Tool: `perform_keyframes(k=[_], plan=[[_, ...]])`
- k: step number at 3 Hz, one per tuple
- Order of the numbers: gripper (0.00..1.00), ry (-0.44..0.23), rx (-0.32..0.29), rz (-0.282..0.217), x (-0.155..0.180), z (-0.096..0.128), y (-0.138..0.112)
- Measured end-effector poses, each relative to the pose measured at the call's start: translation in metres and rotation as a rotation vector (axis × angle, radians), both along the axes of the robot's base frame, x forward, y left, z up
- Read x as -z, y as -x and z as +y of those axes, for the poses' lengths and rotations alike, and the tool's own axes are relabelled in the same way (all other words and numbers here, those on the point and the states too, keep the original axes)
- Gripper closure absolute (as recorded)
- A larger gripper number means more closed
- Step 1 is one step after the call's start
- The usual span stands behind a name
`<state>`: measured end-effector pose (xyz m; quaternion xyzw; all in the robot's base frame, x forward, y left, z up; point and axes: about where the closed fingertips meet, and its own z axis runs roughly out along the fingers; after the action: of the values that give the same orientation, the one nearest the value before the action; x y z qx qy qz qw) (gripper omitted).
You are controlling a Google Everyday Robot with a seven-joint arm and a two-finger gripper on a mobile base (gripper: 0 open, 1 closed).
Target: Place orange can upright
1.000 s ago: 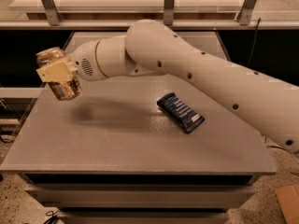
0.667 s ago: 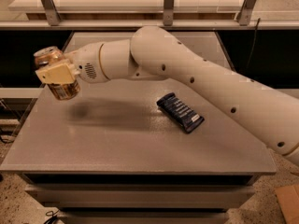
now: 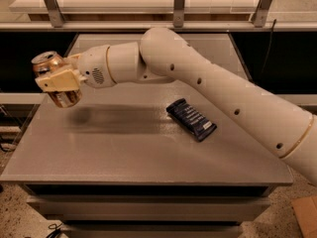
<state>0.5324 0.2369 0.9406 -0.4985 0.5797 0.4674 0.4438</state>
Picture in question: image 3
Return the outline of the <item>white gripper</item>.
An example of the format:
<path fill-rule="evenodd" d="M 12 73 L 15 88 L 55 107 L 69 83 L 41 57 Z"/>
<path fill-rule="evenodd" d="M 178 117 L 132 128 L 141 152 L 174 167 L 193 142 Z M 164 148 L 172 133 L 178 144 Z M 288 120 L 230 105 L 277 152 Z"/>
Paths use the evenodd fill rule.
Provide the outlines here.
<path fill-rule="evenodd" d="M 107 65 L 109 48 L 109 45 L 104 45 L 68 56 L 63 59 L 67 65 L 40 75 L 36 84 L 43 92 L 78 90 L 84 80 L 93 88 L 112 87 L 116 82 Z"/>

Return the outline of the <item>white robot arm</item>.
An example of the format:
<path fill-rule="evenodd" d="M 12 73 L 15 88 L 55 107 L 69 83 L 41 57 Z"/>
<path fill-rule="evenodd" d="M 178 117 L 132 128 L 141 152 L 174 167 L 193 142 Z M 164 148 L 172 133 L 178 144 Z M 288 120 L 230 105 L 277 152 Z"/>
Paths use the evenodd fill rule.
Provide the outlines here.
<path fill-rule="evenodd" d="M 206 59 L 170 29 L 151 28 L 139 42 L 97 46 L 67 58 L 44 52 L 32 65 L 36 84 L 50 95 L 79 96 L 81 83 L 105 88 L 179 80 L 280 160 L 317 182 L 316 116 Z"/>

